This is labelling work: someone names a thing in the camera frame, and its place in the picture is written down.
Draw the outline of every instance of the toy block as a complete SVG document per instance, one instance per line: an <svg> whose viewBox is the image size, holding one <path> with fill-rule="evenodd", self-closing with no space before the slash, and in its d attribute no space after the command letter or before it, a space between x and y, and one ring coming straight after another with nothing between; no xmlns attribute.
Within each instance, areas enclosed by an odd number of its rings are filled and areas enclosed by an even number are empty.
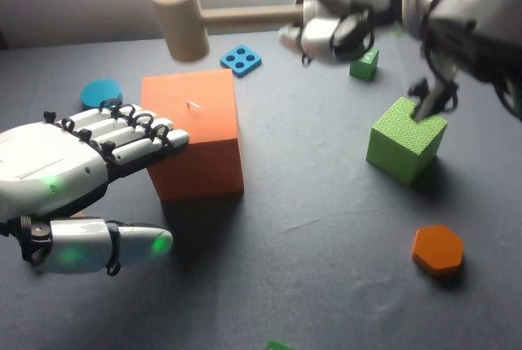
<svg viewBox="0 0 522 350"><path fill-rule="evenodd" d="M230 70L144 78L142 107L190 135L186 150L148 168L162 201L243 192Z"/></svg>
<svg viewBox="0 0 522 350"><path fill-rule="evenodd" d="M462 267L464 242L443 225L420 228L415 235L412 258L434 276L456 273Z"/></svg>
<svg viewBox="0 0 522 350"><path fill-rule="evenodd" d="M261 56L249 47L240 45L223 55L219 60L225 68L231 69L237 77L244 77L250 71L261 65Z"/></svg>
<svg viewBox="0 0 522 350"><path fill-rule="evenodd" d="M288 346L285 346L284 344L278 343L275 340L271 340L268 342L267 347L265 350L292 350Z"/></svg>
<svg viewBox="0 0 522 350"><path fill-rule="evenodd" d="M432 116L411 118L415 103L400 98L372 127L366 161L404 184L411 184L433 159L448 122Z"/></svg>
<svg viewBox="0 0 522 350"><path fill-rule="evenodd" d="M363 81L371 82L377 72L378 50L366 52L357 62L350 64L350 75Z"/></svg>

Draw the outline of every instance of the orange box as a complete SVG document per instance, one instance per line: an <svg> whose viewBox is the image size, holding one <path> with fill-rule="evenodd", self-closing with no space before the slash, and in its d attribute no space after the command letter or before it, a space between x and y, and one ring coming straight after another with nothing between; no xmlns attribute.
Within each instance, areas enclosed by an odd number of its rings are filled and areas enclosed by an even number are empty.
<svg viewBox="0 0 522 350"><path fill-rule="evenodd" d="M232 70L146 77L141 106L190 134L186 150L148 168L162 201L243 192Z"/></svg>

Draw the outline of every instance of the blue disc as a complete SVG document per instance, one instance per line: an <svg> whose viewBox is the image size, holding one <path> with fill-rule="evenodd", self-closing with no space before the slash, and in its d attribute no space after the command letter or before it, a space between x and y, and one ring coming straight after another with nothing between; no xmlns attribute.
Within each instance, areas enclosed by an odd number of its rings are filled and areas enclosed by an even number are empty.
<svg viewBox="0 0 522 350"><path fill-rule="evenodd" d="M82 92L82 104L85 109L98 108L105 100L119 99L123 101L120 84L113 79L99 79L85 86Z"/></svg>

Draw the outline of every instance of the crease on table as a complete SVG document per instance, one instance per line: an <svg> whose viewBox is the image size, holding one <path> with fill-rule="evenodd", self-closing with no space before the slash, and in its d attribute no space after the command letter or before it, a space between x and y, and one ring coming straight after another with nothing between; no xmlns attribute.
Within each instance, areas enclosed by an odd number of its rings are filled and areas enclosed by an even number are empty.
<svg viewBox="0 0 522 350"><path fill-rule="evenodd" d="M293 230L296 230L296 229L299 229L299 228L302 228L302 227L305 227L305 226L308 226L308 225L315 224L315 223L323 221L325 219L333 219L333 218L336 218L336 217L342 217L342 216L346 216L346 215L362 215L362 214L375 213L377 211L393 209L395 207L396 206L385 206L385 207L378 207L376 209L368 209L368 210L360 210L360 211L347 211L347 212L338 213L338 214L322 215L321 217L316 218L313 221L305 222L304 224L299 224L299 225L292 226L291 228L287 228L286 232L291 232Z"/></svg>

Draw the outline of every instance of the gray table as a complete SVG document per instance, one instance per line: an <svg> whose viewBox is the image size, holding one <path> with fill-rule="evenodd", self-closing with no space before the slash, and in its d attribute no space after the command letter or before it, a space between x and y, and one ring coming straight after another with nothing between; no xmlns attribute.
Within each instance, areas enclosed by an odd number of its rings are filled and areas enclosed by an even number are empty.
<svg viewBox="0 0 522 350"><path fill-rule="evenodd" d="M214 37L201 63L174 64L163 41L0 53L0 130L79 110L82 87L219 69L245 43L263 65L236 79L245 194L164 208L146 171L85 210L174 229L176 253L144 268L35 275L0 243L0 343L23 349L520 349L522 126L493 90L461 78L438 166L407 189L365 161L372 124L425 68L418 46L381 38L378 80L284 52L274 33ZM143 204L135 204L140 198ZM447 224L466 270L439 286L410 258L416 230Z"/></svg>

